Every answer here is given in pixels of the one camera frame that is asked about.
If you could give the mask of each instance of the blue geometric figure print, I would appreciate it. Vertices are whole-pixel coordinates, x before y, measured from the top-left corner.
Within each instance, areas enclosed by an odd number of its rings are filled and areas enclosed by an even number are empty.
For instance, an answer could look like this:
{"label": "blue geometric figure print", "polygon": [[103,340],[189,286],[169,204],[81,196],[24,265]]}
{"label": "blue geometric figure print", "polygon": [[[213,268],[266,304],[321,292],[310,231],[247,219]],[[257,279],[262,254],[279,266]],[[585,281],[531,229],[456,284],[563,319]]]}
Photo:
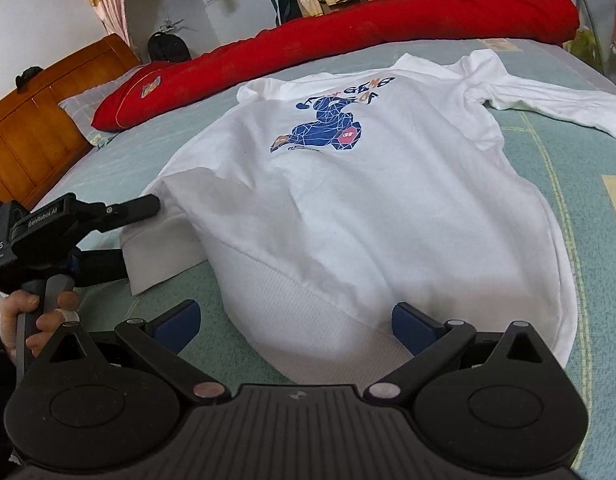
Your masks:
{"label": "blue geometric figure print", "polygon": [[361,124],[354,121],[351,113],[342,110],[357,98],[336,96],[311,97],[306,102],[297,103],[300,110],[312,109],[317,112],[317,120],[300,124],[293,128],[290,135],[279,136],[270,147],[270,152],[286,144],[299,146],[327,146],[331,144],[336,150],[352,150],[361,137]]}

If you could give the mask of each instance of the finger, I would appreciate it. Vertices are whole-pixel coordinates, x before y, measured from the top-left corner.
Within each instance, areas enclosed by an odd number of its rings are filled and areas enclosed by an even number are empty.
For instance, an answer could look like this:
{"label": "finger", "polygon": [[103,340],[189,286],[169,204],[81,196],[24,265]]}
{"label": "finger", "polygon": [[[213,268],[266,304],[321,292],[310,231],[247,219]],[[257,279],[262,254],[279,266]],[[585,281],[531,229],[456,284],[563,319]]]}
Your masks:
{"label": "finger", "polygon": [[53,336],[51,332],[39,332],[26,339],[26,346],[32,351],[32,355],[37,357],[46,346],[46,343],[50,341]]}
{"label": "finger", "polygon": [[66,321],[64,314],[55,310],[39,316],[37,319],[37,328],[40,329],[41,332],[54,332],[64,321]]}
{"label": "finger", "polygon": [[6,350],[17,344],[17,316],[21,312],[32,312],[39,305],[39,297],[24,290],[13,292],[0,304],[0,338]]}
{"label": "finger", "polygon": [[79,308],[79,302],[79,295],[72,290],[62,292],[59,297],[57,297],[57,306],[64,310],[77,310]]}

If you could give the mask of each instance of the wooden headboard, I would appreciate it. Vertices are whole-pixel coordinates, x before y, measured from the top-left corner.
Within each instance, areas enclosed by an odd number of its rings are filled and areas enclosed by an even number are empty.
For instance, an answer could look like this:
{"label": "wooden headboard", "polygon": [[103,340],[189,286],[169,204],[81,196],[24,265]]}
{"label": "wooden headboard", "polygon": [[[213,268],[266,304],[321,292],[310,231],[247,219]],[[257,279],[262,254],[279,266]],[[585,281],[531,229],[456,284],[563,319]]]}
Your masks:
{"label": "wooden headboard", "polygon": [[113,34],[70,54],[0,101],[0,200],[31,210],[92,146],[58,106],[139,64]]}

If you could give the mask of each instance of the device handle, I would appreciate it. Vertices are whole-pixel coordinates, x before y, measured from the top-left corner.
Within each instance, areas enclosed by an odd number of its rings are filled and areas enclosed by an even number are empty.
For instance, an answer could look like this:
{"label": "device handle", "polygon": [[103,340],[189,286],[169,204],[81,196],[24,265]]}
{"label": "device handle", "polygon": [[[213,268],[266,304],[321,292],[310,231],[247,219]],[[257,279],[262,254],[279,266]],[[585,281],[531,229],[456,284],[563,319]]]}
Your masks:
{"label": "device handle", "polygon": [[39,296],[39,305],[33,312],[22,312],[17,316],[17,385],[21,382],[34,359],[30,348],[26,346],[26,339],[39,332],[37,319],[42,314],[55,310],[59,295],[66,290],[72,290],[73,287],[73,278],[65,274],[51,276],[47,281],[31,280],[21,286],[22,290]]}

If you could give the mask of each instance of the bed sheet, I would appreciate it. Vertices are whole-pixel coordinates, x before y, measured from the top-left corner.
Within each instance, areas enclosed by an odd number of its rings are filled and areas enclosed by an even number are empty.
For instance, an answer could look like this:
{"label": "bed sheet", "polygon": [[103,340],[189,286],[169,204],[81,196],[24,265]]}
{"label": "bed sheet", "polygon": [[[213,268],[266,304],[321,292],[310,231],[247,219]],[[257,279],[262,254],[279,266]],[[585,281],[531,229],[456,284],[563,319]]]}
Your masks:
{"label": "bed sheet", "polygon": [[[575,89],[616,87],[562,49],[511,40],[498,52],[514,75]],[[275,74],[289,80],[317,72],[357,72],[392,65],[404,53],[451,64],[478,40],[411,41],[326,58]],[[163,114],[93,151],[46,196],[72,191],[80,200],[121,202],[138,196],[170,156],[236,104],[237,88]],[[616,478],[616,210],[604,184],[616,175],[616,140],[596,130],[531,112],[496,111],[505,153],[517,172],[543,192],[562,227],[576,277],[579,329],[568,367],[590,413],[590,430],[575,467],[585,478]],[[92,234],[82,248],[114,248],[118,233]],[[82,319],[90,330],[109,330],[128,317],[152,317],[186,298],[202,308],[202,327],[182,357],[231,388],[248,382],[287,382],[248,345],[224,313],[208,263],[132,298],[125,281],[83,291]]]}

